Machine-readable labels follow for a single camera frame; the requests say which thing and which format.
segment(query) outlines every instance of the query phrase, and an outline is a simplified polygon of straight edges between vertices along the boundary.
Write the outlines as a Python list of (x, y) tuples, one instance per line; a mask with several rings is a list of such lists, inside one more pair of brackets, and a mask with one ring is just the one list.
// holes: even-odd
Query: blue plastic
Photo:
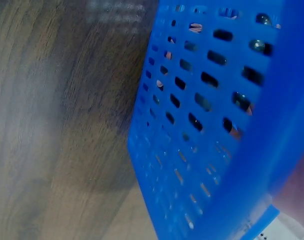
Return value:
[[(268, 24), (256, 22), (258, 14)], [(252, 40), (270, 44), (272, 54), (254, 51)], [(235, 92), (253, 115), (233, 103)], [(226, 120), (245, 132), (241, 140), (224, 129)], [(304, 1), (161, 1), (128, 149), (161, 240), (259, 234), (277, 210), (257, 206), (304, 152)]]

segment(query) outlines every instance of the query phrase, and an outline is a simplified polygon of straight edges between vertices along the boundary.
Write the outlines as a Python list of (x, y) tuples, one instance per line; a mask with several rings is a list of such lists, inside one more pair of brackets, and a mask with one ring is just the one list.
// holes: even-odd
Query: basket hole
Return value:
[(188, 72), (192, 72), (192, 65), (184, 59), (180, 60), (180, 67), (184, 70), (187, 70)]
[(205, 194), (210, 197), (211, 193), (209, 192), (209, 190), (206, 188), (206, 186), (204, 185), (204, 183), (201, 183), (201, 188), (202, 190), (205, 192)]
[(223, 127), (236, 140), (241, 139), (243, 131), (239, 127), (234, 126), (230, 119), (226, 117), (223, 118)]
[(146, 77), (148, 77), (149, 79), (152, 77), (152, 74), (151, 74), (151, 72), (150, 71), (145, 71), (145, 75), (146, 75)]
[(256, 85), (262, 86), (263, 84), (263, 75), (250, 67), (244, 67), (242, 71), (242, 76), (251, 81), (252, 83), (255, 83)]
[(162, 167), (163, 167), (163, 165), (162, 165), (162, 162), (161, 162), (160, 157), (159, 157), (158, 155), (156, 155), (155, 157), (156, 157), (156, 159), (157, 159), (158, 163), (160, 164), (160, 166), (161, 166), (161, 168), (162, 168)]
[(165, 127), (164, 127), (163, 125), (162, 125), (162, 130), (163, 130), (163, 132), (165, 133), (167, 139), (168, 139), (169, 141), (171, 141), (171, 136), (170, 136), (170, 134), (168, 133), (168, 131), (165, 129)]
[(188, 119), (190, 121), (190, 123), (200, 132), (203, 130), (203, 125), (201, 124), (201, 122), (196, 119), (196, 117), (192, 114), (189, 113), (188, 114)]
[(156, 119), (156, 115), (155, 115), (155, 112), (150, 108), (150, 114), (151, 114), (151, 116), (154, 118), (154, 119)]
[(171, 60), (172, 59), (172, 53), (170, 51), (165, 51), (164, 52), (164, 57), (167, 59)]
[(161, 66), (160, 68), (161, 73), (163, 73), (164, 75), (166, 75), (168, 73), (168, 69), (164, 66)]
[(200, 23), (193, 22), (188, 26), (188, 29), (193, 33), (199, 34), (200, 32), (202, 32), (203, 26)]
[(272, 26), (272, 21), (266, 13), (259, 13), (256, 15), (255, 21), (258, 24)]
[(232, 95), (232, 102), (244, 112), (252, 115), (251, 102), (245, 95), (240, 94), (239, 92), (234, 92)]
[(218, 15), (234, 20), (239, 17), (239, 11), (231, 8), (222, 7), (219, 9)]
[(158, 51), (158, 46), (157, 45), (152, 45), (152, 50), (157, 52)]
[(211, 169), (209, 169), (208, 167), (206, 168), (206, 171), (209, 175), (212, 175)]
[(189, 135), (185, 132), (183, 132), (182, 137), (183, 137), (183, 140), (186, 141), (186, 142), (190, 140)]
[(158, 99), (156, 95), (153, 95), (153, 100), (156, 104), (160, 104), (160, 99)]
[(233, 34), (231, 32), (222, 29), (215, 30), (213, 36), (217, 39), (221, 39), (227, 42), (230, 42), (233, 39)]
[(164, 85), (160, 80), (156, 80), (156, 85), (161, 91), (164, 90)]
[(204, 83), (213, 86), (214, 88), (218, 87), (218, 81), (214, 77), (212, 77), (211, 75), (207, 74), (206, 72), (202, 72), (201, 80)]
[(175, 84), (182, 90), (184, 90), (186, 87), (186, 83), (177, 76), (175, 77)]
[(182, 11), (184, 11), (184, 5), (176, 5), (176, 7), (175, 7), (175, 11), (176, 12), (182, 12)]
[(180, 155), (180, 157), (182, 158), (182, 160), (183, 160), (184, 162), (187, 162), (185, 156), (183, 155), (183, 153), (182, 153), (180, 150), (178, 151), (178, 154)]
[(204, 111), (209, 112), (211, 111), (211, 103), (203, 97), (198, 92), (195, 94), (195, 102), (201, 106), (201, 108), (204, 109)]
[(190, 199), (192, 200), (193, 203), (196, 203), (196, 199), (192, 194), (190, 194)]
[(187, 214), (185, 214), (185, 220), (187, 221), (189, 228), (194, 229), (194, 223), (191, 221)]
[(195, 43), (190, 42), (190, 41), (185, 41), (184, 48), (186, 50), (191, 51), (191, 52), (196, 52), (197, 51), (197, 45)]
[(171, 102), (174, 104), (174, 106), (176, 106), (177, 108), (180, 107), (181, 102), (173, 94), (171, 94), (170, 99), (171, 99)]
[(216, 151), (217, 151), (219, 154), (223, 155), (224, 159), (225, 159), (226, 162), (228, 163), (229, 160), (230, 160), (231, 157), (232, 157), (231, 152), (230, 152), (227, 148), (225, 148), (224, 146), (222, 146), (218, 141), (214, 144), (214, 147), (215, 147)]
[(150, 65), (154, 65), (155, 64), (155, 60), (151, 57), (148, 58), (148, 62)]
[(249, 45), (250, 49), (255, 52), (261, 53), (266, 56), (271, 56), (273, 51), (273, 46), (269, 43), (265, 43), (262, 40), (252, 40)]
[(227, 60), (226, 58), (217, 53), (217, 52), (214, 52), (212, 50), (208, 51), (207, 53), (207, 59), (211, 60), (212, 62), (216, 63), (216, 64), (219, 64), (221, 66), (225, 65), (227, 63)]
[(145, 83), (143, 83), (143, 89), (144, 89), (145, 91), (148, 91), (148, 86), (147, 86)]
[(177, 169), (175, 169), (174, 171), (175, 171), (175, 174), (176, 174), (178, 180), (180, 181), (181, 185), (183, 185), (183, 178), (182, 178), (180, 172)]
[(140, 101), (142, 102), (142, 104), (145, 104), (145, 99), (142, 96), (140, 96)]
[(167, 41), (168, 41), (169, 43), (176, 44), (176, 37), (174, 37), (174, 36), (169, 36), (169, 37), (167, 38)]
[(209, 164), (210, 168), (213, 170), (213, 172), (216, 173), (216, 168), (212, 165), (212, 164)]
[(174, 117), (172, 116), (172, 114), (170, 114), (170, 113), (167, 111), (165, 115), (166, 115), (167, 119), (170, 121), (171, 124), (174, 124), (174, 123), (175, 123), (175, 119), (174, 119)]

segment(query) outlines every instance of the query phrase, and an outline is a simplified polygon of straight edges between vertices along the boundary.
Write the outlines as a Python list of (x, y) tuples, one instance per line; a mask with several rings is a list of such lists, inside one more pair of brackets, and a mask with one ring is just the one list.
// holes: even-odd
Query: dark wooden surface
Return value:
[(156, 7), (0, 0), (0, 240), (103, 238)]

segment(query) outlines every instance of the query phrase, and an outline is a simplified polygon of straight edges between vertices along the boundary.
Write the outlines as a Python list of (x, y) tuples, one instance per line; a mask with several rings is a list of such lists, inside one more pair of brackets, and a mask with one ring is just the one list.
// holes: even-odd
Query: wooden table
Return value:
[(0, 240), (155, 239), (127, 154), (154, 0), (0, 0)]

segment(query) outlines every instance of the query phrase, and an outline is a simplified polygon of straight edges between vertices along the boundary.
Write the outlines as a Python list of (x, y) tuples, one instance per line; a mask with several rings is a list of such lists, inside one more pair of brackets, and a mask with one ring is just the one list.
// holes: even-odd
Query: blue plastic basket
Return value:
[(128, 148), (160, 239), (259, 234), (304, 152), (304, 1), (161, 1)]

